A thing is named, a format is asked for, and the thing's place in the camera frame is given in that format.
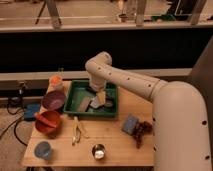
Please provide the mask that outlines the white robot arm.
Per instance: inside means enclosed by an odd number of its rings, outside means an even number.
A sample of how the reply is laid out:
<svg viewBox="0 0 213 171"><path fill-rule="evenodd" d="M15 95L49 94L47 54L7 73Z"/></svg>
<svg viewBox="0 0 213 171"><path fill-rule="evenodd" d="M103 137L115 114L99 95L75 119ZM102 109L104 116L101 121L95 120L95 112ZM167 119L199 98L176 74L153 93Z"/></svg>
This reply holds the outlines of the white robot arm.
<svg viewBox="0 0 213 171"><path fill-rule="evenodd" d="M107 52L85 68L93 90L111 82L153 103L154 171L213 171L206 103L194 86L114 68Z"/></svg>

